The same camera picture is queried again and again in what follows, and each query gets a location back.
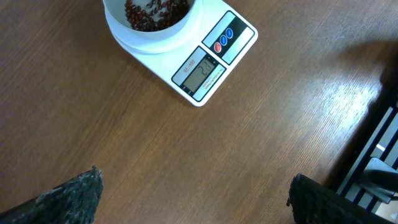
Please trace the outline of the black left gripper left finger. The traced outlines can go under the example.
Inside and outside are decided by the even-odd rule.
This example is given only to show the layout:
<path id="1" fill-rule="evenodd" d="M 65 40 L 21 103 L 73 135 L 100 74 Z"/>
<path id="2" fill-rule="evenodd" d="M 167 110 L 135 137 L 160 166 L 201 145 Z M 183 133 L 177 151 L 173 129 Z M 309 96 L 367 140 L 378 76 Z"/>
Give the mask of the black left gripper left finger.
<path id="1" fill-rule="evenodd" d="M 1 213 L 2 224 L 93 223 L 103 192 L 103 174 L 95 166 Z"/>

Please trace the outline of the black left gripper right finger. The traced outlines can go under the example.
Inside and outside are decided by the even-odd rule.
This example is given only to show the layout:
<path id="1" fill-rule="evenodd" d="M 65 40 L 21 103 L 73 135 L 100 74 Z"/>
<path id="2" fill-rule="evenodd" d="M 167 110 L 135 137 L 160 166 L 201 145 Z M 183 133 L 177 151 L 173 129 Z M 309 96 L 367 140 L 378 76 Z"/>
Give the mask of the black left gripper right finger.
<path id="1" fill-rule="evenodd" d="M 295 223 L 389 223 L 303 174 L 293 178 L 287 205 L 292 207 Z"/>

